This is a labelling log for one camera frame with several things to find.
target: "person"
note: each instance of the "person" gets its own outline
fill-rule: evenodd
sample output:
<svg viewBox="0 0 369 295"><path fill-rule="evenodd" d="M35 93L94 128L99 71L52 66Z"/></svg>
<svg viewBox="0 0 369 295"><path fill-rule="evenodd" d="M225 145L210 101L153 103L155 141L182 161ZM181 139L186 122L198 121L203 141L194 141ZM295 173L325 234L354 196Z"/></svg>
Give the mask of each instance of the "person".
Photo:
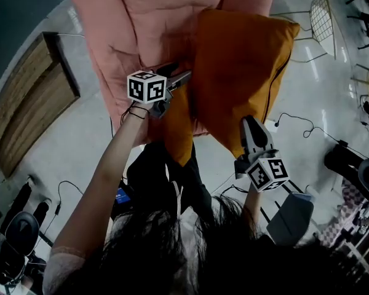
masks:
<svg viewBox="0 0 369 295"><path fill-rule="evenodd" d="M136 103L102 155L53 245L45 295L296 293L369 286L369 276L353 259L317 242L276 246L259 234L259 193L249 191L243 208L225 196L212 201L194 148L190 164L181 169L163 144L145 147L127 175L134 191L144 188L145 200L116 218L105 243L117 185L150 107ZM169 179L162 174L164 162ZM195 222L191 216L181 219L187 206L198 213Z"/></svg>

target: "pink cushion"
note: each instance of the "pink cushion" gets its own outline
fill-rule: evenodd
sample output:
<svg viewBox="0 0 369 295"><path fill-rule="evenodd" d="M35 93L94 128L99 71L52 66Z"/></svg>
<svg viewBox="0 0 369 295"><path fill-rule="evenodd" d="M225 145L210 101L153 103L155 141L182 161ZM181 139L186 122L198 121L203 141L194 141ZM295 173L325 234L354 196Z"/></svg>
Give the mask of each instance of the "pink cushion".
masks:
<svg viewBox="0 0 369 295"><path fill-rule="evenodd" d="M221 7L267 15L272 0L73 0L82 19L93 68L115 129L129 107L127 75L179 61L191 68L197 16ZM149 125L159 125L152 120ZM137 144L147 141L148 124ZM194 134L205 133L196 122Z"/></svg>

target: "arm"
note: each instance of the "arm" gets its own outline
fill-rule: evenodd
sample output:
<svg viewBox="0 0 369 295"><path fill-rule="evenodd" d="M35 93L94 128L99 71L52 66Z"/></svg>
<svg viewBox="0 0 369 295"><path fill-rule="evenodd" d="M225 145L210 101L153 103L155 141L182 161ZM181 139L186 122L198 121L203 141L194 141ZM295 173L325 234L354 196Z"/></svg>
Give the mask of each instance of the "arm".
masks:
<svg viewBox="0 0 369 295"><path fill-rule="evenodd" d="M152 105L142 105L149 109ZM131 112L147 117L143 109ZM90 256L103 246L117 187L143 120L129 114L101 157L85 194L59 233L53 248L65 246Z"/></svg>
<svg viewBox="0 0 369 295"><path fill-rule="evenodd" d="M245 208L249 210L252 219L249 219L250 227L255 230L255 226L260 218L261 193L250 186L245 200Z"/></svg>

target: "floor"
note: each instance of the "floor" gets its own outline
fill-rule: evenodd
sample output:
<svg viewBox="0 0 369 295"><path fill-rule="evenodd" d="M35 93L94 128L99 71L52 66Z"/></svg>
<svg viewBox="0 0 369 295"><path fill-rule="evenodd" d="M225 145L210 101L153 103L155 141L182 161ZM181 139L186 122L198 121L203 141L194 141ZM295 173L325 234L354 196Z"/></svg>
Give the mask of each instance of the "floor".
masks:
<svg viewBox="0 0 369 295"><path fill-rule="evenodd" d="M271 13L309 10L311 1L274 0ZM359 23L346 18L347 14L365 10L365 5L362 1L356 1L346 6L345 1L330 0L335 16L336 60L326 55L306 64L291 61L268 119L277 121L282 112L307 118L337 140L345 140L350 147L369 156L369 128L360 123L360 120L369 122L369 119L359 103L359 96L369 93L369 88L351 81L353 75L369 79L369 75L355 68L356 63L369 67L369 49L357 50L365 40ZM304 29L309 28L309 18L303 14L293 19ZM55 8L28 40L33 40L42 30L82 34L70 0L64 0ZM302 31L299 37L306 36L307 33ZM81 190L87 187L99 158L111 140L109 115L92 71L85 40L80 36L60 37L66 59L80 86L81 98L31 148L11 180L20 187L28 174L37 176L38 192L51 197L54 205L58 203L57 187L60 181L71 181ZM323 49L315 41L298 41L292 58L307 60L321 53ZM309 122L283 116L277 131L272 132L275 146L281 152L292 181L315 197L313 222L305 238L321 230L335 215L336 206L342 201L341 177L323 165L323 157L333 147L334 141L317 129L309 138L303 138L303 132L310 128ZM249 187L247 178L235 180L233 156L213 137L195 138L194 144L200 175L213 195L232 184L244 189ZM128 164L140 152L140 147L136 147ZM46 233L51 240L58 235L80 199L74 187L68 184L62 187L61 212ZM244 194L235 190L226 194L241 202L245 198ZM263 195L262 207L269 217L277 211L275 201L282 204L286 196L282 188ZM35 208L33 204L31 201L28 208ZM50 209L42 231L51 222L54 211L55 208ZM260 230L265 230L266 224L262 218ZM49 248L41 242L38 252L45 258Z"/></svg>

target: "black and white cube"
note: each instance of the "black and white cube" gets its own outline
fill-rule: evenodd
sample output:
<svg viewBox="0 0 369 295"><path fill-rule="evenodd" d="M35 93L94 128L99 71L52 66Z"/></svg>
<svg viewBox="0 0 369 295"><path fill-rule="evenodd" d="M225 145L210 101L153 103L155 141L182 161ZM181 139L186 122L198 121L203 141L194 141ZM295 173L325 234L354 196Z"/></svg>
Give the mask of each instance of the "black and white cube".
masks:
<svg viewBox="0 0 369 295"><path fill-rule="evenodd" d="M273 190L290 180L282 159L258 159L246 171L258 192Z"/></svg>
<svg viewBox="0 0 369 295"><path fill-rule="evenodd" d="M150 72L137 71L127 76L128 98L141 103L165 99L167 78Z"/></svg>

